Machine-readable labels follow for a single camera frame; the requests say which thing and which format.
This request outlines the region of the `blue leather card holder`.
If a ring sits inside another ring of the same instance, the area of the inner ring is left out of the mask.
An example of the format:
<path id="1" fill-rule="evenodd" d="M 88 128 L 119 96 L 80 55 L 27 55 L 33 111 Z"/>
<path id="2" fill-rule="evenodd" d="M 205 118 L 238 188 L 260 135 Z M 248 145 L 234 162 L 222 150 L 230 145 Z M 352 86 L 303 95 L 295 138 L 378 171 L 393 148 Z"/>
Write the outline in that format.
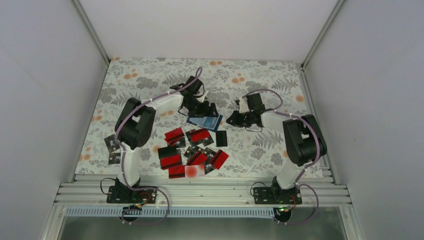
<path id="1" fill-rule="evenodd" d="M 207 129 L 212 132 L 216 132 L 220 126 L 223 116 L 206 116 L 206 117 L 188 117 L 186 122 Z"/>

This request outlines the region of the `black card apart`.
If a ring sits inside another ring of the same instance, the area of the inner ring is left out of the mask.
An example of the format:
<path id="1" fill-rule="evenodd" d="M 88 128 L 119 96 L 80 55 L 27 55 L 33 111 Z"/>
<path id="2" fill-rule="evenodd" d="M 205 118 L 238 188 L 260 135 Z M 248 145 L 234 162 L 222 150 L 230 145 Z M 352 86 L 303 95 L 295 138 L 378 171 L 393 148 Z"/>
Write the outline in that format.
<path id="1" fill-rule="evenodd" d="M 226 130 L 217 130 L 215 133 L 215 140 L 217 147 L 227 147 L 228 146 L 228 137 Z"/>

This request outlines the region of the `white card with red circle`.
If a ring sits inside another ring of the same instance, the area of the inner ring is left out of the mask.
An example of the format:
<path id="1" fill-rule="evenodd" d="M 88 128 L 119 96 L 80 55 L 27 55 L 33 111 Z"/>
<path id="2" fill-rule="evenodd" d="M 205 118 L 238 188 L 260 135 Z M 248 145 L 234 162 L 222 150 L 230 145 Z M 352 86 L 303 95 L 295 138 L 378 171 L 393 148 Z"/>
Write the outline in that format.
<path id="1" fill-rule="evenodd" d="M 186 165 L 184 167 L 184 174 L 186 178 L 200 178 L 204 177 L 205 174 L 205 166 L 201 165 Z"/>

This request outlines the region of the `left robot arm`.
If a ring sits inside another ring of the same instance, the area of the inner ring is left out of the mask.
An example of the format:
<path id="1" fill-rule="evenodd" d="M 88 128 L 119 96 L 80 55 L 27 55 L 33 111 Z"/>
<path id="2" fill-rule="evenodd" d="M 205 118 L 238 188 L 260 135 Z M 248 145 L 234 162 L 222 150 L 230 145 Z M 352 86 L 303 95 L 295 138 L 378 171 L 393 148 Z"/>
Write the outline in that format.
<path id="1" fill-rule="evenodd" d="M 185 108 L 189 117 L 203 118 L 219 116 L 216 105 L 205 100 L 205 94 L 198 95 L 203 87 L 200 73 L 190 76 L 185 83 L 170 87 L 169 90 L 149 99 L 130 98 L 115 125 L 115 142 L 120 146 L 120 173 L 115 181 L 119 196 L 131 203 L 139 197 L 140 160 L 137 151 L 150 139 L 155 118 L 170 110 Z"/>

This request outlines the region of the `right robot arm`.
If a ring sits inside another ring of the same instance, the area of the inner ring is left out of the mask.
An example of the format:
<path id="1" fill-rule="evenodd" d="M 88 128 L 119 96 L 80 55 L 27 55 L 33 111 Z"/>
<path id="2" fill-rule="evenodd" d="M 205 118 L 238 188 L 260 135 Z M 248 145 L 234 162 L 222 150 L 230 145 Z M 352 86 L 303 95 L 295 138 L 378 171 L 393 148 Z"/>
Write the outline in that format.
<path id="1" fill-rule="evenodd" d="M 284 134 L 289 162 L 273 178 L 270 187 L 272 200 L 282 204 L 298 189 L 297 183 L 306 170 L 327 154 L 327 143 L 316 117 L 266 108 L 259 93 L 246 94 L 237 99 L 235 104 L 237 109 L 226 120 L 231 126 L 248 128 L 256 125 Z"/>

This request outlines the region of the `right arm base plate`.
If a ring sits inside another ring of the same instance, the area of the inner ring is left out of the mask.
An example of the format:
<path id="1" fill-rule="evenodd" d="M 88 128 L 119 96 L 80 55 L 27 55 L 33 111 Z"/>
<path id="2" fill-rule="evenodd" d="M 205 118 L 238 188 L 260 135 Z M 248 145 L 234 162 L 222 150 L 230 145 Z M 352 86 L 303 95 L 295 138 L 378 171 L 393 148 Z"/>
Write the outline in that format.
<path id="1" fill-rule="evenodd" d="M 300 205 L 303 203 L 300 189 L 273 189 L 272 187 L 254 187 L 252 189 L 256 205 Z"/>

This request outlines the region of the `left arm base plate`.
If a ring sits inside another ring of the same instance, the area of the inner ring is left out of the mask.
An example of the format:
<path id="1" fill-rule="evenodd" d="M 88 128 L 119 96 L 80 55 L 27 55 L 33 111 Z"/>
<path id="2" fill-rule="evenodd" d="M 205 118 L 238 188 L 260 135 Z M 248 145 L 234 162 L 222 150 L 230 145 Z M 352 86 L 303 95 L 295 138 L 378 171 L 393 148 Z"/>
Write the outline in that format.
<path id="1" fill-rule="evenodd" d="M 147 189 L 134 191 L 111 186 L 107 193 L 108 204 L 154 204 L 156 202 L 157 190 Z"/>

